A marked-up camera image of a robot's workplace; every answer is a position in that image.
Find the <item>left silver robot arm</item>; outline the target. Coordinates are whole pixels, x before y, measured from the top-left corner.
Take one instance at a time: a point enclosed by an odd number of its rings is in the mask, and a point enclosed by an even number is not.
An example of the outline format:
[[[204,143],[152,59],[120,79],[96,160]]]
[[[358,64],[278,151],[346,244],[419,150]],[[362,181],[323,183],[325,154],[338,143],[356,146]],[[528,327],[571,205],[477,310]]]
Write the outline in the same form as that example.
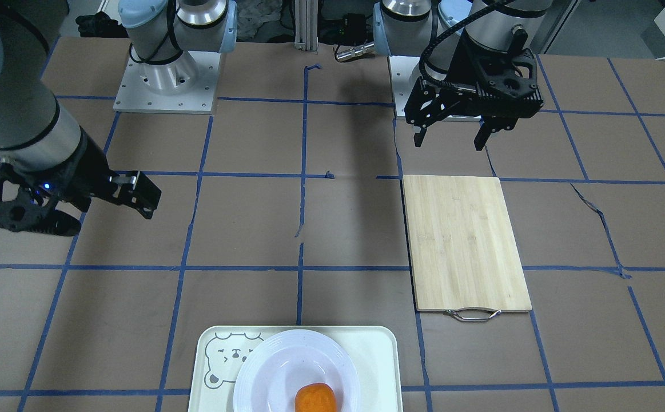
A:
[[[415,58],[403,93],[405,122],[419,148],[449,117],[480,120],[476,150],[544,105],[530,49],[550,1],[380,1],[376,52]]]

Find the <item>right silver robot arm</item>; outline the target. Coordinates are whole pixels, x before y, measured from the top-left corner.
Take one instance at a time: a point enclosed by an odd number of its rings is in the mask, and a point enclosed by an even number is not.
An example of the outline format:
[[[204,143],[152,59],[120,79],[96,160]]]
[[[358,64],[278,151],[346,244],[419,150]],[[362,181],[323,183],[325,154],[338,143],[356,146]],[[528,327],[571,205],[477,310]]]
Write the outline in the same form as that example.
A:
[[[151,219],[161,190],[140,171],[110,169],[102,149],[40,80],[66,1],[0,1],[0,228],[74,236],[93,198]],[[232,52],[233,1],[120,1],[131,44],[120,112],[210,114],[222,54]]]

